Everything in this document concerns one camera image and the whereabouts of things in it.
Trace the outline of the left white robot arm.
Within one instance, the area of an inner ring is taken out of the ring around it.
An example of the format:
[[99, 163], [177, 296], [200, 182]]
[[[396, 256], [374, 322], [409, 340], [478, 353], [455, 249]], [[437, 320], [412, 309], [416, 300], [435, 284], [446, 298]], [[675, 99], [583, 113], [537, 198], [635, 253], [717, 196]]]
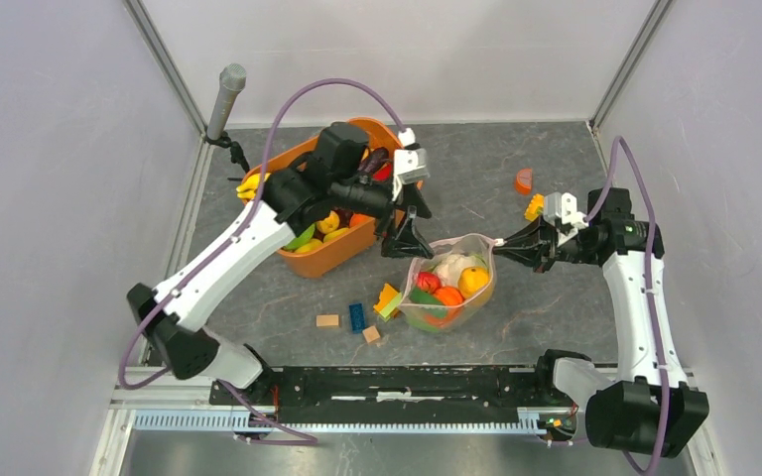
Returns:
[[376, 181], [360, 169], [369, 133], [355, 122], [332, 123], [295, 148], [293, 159], [266, 161], [255, 197], [180, 271], [128, 292], [139, 333], [177, 379], [219, 380], [253, 405], [270, 396], [272, 378], [263, 361], [249, 348], [209, 334], [205, 325], [252, 271], [337, 209], [375, 218], [385, 257], [434, 255], [414, 224], [432, 215], [417, 187], [428, 176], [426, 152], [410, 128], [396, 142], [390, 179]]

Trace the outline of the red toy apple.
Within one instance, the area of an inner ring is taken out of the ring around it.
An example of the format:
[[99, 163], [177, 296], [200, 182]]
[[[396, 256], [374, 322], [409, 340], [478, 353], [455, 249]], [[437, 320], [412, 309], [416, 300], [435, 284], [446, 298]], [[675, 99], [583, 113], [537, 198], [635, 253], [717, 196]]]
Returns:
[[417, 273], [415, 285], [422, 292], [432, 295], [443, 286], [443, 283], [436, 274], [421, 271]]

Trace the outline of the green toy cucumber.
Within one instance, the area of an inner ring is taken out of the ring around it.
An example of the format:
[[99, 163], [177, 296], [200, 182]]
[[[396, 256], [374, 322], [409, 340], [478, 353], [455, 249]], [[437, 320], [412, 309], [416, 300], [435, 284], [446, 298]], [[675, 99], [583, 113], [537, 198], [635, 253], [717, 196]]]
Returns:
[[415, 306], [415, 311], [424, 320], [445, 321], [448, 309], [437, 297], [419, 288], [414, 288], [408, 295], [409, 301]]

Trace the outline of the clear zip top bag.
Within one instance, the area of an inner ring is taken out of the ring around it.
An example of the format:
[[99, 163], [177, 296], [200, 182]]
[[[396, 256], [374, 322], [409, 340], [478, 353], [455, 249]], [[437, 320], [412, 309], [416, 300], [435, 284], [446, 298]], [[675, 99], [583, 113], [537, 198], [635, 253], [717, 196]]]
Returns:
[[434, 242], [431, 259], [411, 261], [398, 310], [406, 322], [427, 332], [452, 331], [492, 297], [497, 281], [497, 239], [470, 233]]

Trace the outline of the orange toy pumpkin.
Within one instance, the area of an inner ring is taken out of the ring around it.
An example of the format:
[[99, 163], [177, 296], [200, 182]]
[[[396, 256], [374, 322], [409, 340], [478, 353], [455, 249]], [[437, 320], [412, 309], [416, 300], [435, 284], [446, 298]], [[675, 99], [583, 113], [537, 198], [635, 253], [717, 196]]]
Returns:
[[437, 288], [433, 293], [433, 297], [438, 300], [441, 305], [447, 307], [458, 306], [465, 302], [465, 297], [458, 288], [452, 286]]

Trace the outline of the green toy cabbage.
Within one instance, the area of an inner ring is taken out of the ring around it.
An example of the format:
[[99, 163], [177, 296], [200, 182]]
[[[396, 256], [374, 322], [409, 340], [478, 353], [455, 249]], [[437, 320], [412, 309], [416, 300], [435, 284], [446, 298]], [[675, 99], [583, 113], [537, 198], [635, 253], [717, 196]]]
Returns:
[[455, 322], [455, 318], [439, 319], [439, 318], [435, 318], [432, 315], [429, 315], [427, 318], [422, 318], [418, 316], [407, 316], [406, 320], [414, 328], [427, 331], [427, 332], [447, 331], [453, 327]]

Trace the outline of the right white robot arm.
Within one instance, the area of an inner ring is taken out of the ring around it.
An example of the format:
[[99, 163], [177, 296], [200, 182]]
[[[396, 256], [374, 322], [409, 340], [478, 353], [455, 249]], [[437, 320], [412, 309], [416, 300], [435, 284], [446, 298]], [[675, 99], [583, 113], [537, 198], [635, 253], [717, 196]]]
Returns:
[[597, 266], [611, 295], [615, 378], [582, 353], [549, 349], [537, 361], [534, 393], [547, 405], [569, 397], [594, 447], [674, 458], [708, 417], [709, 402], [689, 385], [673, 343], [661, 230], [635, 218], [625, 188], [595, 189], [588, 200], [582, 213], [573, 195], [548, 195], [543, 214], [494, 249], [536, 273], [557, 262]]

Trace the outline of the white toy cauliflower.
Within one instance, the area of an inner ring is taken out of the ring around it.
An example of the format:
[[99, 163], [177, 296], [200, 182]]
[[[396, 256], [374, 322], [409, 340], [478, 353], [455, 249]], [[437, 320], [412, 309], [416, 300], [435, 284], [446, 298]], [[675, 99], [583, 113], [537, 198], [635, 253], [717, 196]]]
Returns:
[[456, 287], [460, 272], [472, 266], [487, 268], [481, 255], [452, 253], [443, 257], [433, 273], [442, 280], [443, 286]]

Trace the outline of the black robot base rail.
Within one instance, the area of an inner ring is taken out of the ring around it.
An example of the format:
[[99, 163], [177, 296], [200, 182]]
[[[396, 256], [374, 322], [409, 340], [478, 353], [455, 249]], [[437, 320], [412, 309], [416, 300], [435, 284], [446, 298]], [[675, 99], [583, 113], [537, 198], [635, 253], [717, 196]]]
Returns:
[[240, 394], [292, 424], [511, 423], [520, 409], [579, 412], [531, 366], [285, 366]]

